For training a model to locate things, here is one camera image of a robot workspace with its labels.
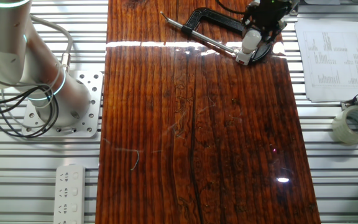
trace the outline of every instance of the glossy wood surface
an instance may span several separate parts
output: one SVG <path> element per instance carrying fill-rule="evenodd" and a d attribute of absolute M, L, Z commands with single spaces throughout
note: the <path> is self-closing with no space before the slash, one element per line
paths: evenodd
<path fill-rule="evenodd" d="M 245 67 L 159 14 L 205 6 L 109 1 L 96 223 L 320 223 L 282 43 Z"/>

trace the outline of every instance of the end effector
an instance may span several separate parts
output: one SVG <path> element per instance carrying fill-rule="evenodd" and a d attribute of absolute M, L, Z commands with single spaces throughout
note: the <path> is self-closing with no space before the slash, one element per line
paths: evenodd
<path fill-rule="evenodd" d="M 287 26 L 283 17 L 298 3 L 299 0 L 252 1 L 242 18 L 243 40 L 236 61 L 248 65 L 258 47 L 273 43 L 276 36 Z"/>

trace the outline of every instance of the clear tape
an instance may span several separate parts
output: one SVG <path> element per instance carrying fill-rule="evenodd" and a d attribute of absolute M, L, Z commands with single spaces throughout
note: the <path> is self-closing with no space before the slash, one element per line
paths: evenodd
<path fill-rule="evenodd" d="M 334 136 L 346 144 L 357 144 L 358 132 L 353 131 L 349 127 L 346 121 L 348 118 L 351 118 L 358 123 L 358 106 L 350 106 L 334 118 Z"/>

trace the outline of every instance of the power strip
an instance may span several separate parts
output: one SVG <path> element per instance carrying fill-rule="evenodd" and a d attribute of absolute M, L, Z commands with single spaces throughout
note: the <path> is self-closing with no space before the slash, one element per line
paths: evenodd
<path fill-rule="evenodd" d="M 53 224 L 83 224 L 85 168 L 60 166 L 56 170 Z"/>

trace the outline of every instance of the perforated metal plate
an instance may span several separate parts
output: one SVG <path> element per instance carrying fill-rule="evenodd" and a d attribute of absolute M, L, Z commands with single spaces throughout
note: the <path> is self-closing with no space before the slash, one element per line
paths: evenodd
<path fill-rule="evenodd" d="M 66 127 L 54 126 L 45 134 L 38 137 L 43 138 L 90 138 L 98 130 L 98 115 L 103 87 L 103 74 L 95 71 L 71 71 L 70 75 L 82 82 L 91 95 L 89 109 L 86 114 L 75 124 Z M 27 104 L 24 115 L 24 124 L 26 126 L 35 126 L 45 124 L 37 115 L 35 107 Z M 37 128 L 22 128 L 22 133 L 27 135 L 36 132 Z"/>

